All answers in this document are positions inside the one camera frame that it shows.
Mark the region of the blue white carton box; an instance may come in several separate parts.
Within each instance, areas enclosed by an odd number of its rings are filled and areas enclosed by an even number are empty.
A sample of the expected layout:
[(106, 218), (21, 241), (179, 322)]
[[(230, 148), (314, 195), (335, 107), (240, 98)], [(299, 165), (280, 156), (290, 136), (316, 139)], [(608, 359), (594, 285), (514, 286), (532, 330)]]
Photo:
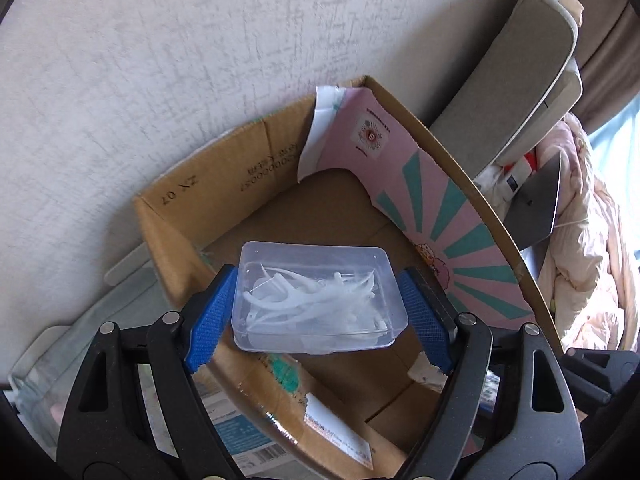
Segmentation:
[(267, 437), (241, 413), (205, 367), (201, 367), (192, 378), (210, 421), (245, 477), (308, 477), (307, 469), (291, 453)]

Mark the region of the beige plush toy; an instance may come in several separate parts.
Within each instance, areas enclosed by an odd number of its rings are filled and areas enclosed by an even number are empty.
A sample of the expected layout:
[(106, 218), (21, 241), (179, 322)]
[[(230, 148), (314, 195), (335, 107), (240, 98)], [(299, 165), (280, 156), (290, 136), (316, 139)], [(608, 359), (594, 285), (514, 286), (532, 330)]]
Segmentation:
[(559, 3), (564, 6), (564, 9), (574, 18), (577, 27), (582, 26), (582, 14), (584, 13), (584, 6), (579, 0), (559, 0)]

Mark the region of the pink quilt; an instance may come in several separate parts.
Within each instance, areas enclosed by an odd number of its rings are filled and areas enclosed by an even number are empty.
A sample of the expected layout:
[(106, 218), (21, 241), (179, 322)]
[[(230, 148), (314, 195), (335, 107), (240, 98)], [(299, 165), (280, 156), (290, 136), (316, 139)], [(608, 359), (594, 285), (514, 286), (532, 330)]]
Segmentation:
[(626, 219), (593, 166), (578, 118), (566, 114), (535, 148), (539, 166), (559, 156), (554, 227), (537, 278), (564, 349), (638, 349), (639, 266)]

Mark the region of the floral blue bedsheet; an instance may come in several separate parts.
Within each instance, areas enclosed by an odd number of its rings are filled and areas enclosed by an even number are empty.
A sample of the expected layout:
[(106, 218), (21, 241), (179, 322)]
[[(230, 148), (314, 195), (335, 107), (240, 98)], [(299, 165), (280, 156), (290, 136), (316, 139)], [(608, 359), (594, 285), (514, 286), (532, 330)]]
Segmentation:
[[(115, 286), (73, 325), (48, 328), (23, 353), (9, 374), (9, 399), (30, 435), (51, 458), (58, 450), (58, 434), (70, 390), (100, 325), (113, 321), (121, 328), (145, 326), (168, 310), (155, 272), (144, 266)], [(306, 479), (319, 477), (297, 461), (307, 469)]]

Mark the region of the grey laptop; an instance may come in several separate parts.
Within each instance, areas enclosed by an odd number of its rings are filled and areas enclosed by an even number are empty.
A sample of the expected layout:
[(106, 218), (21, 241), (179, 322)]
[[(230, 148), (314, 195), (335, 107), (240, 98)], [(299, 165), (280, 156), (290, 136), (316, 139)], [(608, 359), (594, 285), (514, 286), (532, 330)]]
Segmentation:
[(548, 238), (558, 208), (561, 155), (555, 153), (515, 194), (503, 224), (519, 250)]

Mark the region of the cardboard box pink outside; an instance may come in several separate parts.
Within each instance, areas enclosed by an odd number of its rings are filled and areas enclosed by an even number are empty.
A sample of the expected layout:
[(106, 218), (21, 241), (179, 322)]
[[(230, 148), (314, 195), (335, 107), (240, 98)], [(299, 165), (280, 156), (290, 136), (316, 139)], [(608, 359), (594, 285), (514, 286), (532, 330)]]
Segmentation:
[[(382, 278), (384, 266), (438, 272), (454, 306), (490, 326), (538, 324), (560, 348), (548, 307), (512, 237), (435, 137), (375, 79), (333, 89), (329, 140), (311, 174), (302, 151), (314, 96), (199, 148), (134, 199), (171, 304), (182, 307), (225, 264)], [(224, 331), (205, 361), (234, 404), (296, 460), (329, 479), (391, 477), (418, 440), (436, 393), (409, 375), (418, 337), (305, 332), (321, 352), (244, 351)]]

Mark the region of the white bed rail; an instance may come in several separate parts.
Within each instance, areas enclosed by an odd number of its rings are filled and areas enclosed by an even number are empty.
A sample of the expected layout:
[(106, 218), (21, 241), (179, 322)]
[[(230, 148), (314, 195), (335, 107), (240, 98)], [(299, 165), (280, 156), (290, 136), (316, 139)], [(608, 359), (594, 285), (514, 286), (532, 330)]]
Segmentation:
[(148, 245), (142, 243), (105, 272), (104, 283), (107, 286), (115, 287), (125, 281), (126, 278), (129, 278), (131, 274), (136, 273), (137, 270), (148, 266), (150, 263), (151, 255)]

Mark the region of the curtain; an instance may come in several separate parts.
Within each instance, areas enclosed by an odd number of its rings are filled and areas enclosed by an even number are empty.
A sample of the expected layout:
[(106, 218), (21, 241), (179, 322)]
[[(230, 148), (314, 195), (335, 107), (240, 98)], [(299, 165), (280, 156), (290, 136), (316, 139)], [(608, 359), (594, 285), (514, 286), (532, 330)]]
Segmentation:
[(582, 97), (573, 108), (593, 133), (639, 93), (639, 0), (579, 0), (584, 22), (575, 58)]

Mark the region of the clear plastic floss box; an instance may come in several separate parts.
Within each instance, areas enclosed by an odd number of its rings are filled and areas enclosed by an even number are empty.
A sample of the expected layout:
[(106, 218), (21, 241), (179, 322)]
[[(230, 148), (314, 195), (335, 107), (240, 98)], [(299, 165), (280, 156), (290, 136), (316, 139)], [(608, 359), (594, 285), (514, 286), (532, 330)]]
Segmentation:
[(323, 356), (391, 346), (409, 325), (378, 247), (243, 245), (231, 327), (246, 352)]

